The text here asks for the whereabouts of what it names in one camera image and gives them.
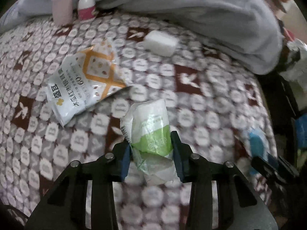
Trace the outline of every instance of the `white sponge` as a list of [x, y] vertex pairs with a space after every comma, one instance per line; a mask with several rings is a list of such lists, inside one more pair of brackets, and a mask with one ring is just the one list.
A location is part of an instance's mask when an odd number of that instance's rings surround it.
[[143, 46], [157, 55], [170, 57], [173, 55], [177, 43], [178, 39], [176, 37], [153, 30], [145, 36]]

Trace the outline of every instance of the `brown square pattern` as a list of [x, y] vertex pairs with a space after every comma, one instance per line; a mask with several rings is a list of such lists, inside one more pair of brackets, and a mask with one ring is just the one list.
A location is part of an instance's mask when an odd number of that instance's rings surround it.
[[110, 9], [96, 9], [98, 10], [98, 14], [96, 16], [96, 18], [101, 18], [104, 16], [111, 16], [114, 14], [116, 8], [110, 8]]
[[199, 78], [197, 76], [198, 71], [180, 65], [174, 65], [174, 67], [176, 72], [176, 91], [189, 94], [201, 94]]
[[108, 125], [108, 131], [106, 133], [106, 148], [105, 153], [111, 152], [111, 144], [115, 141], [120, 135], [118, 135], [114, 130], [120, 131], [120, 119], [115, 117], [110, 117], [110, 122]]
[[72, 24], [68, 24], [66, 26], [63, 26], [61, 28], [59, 28], [55, 33], [54, 36], [62, 36], [62, 35], [69, 35], [70, 31], [73, 29], [73, 25]]
[[219, 59], [220, 56], [219, 56], [219, 51], [216, 50], [215, 48], [209, 48], [205, 45], [202, 46], [202, 53], [205, 57], [213, 57], [215, 59]]
[[20, 96], [18, 105], [16, 106], [12, 123], [17, 127], [28, 129], [32, 106], [35, 99]]
[[32, 35], [33, 32], [28, 32], [27, 35], [21, 40], [21, 42], [27, 41]]
[[240, 141], [239, 136], [240, 132], [237, 129], [232, 129], [234, 134], [234, 159], [237, 162], [240, 158], [245, 157], [249, 158], [248, 153], [244, 147], [244, 144]]
[[141, 42], [148, 33], [148, 28], [130, 27], [127, 32], [126, 40]]
[[30, 56], [31, 51], [23, 51], [21, 56], [18, 58], [14, 69], [16, 70], [21, 70], [23, 68], [23, 64], [25, 62], [25, 60]]
[[41, 174], [39, 176], [39, 195], [42, 198], [47, 191], [52, 187], [53, 181], [50, 181], [43, 177]]
[[248, 104], [250, 106], [258, 105], [255, 90], [254, 90], [253, 86], [250, 85], [250, 84], [245, 84], [244, 86], [245, 86], [245, 89], [246, 89], [246, 91], [249, 95], [248, 96]]

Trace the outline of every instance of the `plastic bag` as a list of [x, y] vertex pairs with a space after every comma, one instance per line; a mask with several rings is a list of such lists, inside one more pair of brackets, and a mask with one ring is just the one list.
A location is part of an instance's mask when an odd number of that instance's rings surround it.
[[147, 184], [173, 181], [176, 173], [165, 100], [133, 104], [120, 119], [120, 127]]
[[288, 47], [291, 50], [299, 48], [300, 60], [287, 71], [281, 72], [280, 75], [286, 81], [297, 82], [307, 92], [307, 45], [299, 39], [295, 39], [294, 42], [288, 43]]
[[64, 127], [74, 115], [131, 84], [118, 64], [110, 40], [66, 56], [58, 71], [47, 80], [47, 100]]

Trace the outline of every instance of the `green and white wrapper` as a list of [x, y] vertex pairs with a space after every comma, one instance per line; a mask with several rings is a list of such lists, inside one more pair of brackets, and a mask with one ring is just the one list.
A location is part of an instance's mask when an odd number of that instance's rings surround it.
[[176, 172], [164, 99], [133, 104], [121, 118], [120, 127], [131, 144], [136, 167], [144, 173], [148, 185], [174, 180]]

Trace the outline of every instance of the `white bottle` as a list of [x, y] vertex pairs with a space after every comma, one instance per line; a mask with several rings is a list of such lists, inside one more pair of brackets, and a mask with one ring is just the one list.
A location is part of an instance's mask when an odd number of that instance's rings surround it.
[[80, 21], [91, 21], [96, 17], [95, 0], [79, 0], [78, 17]]

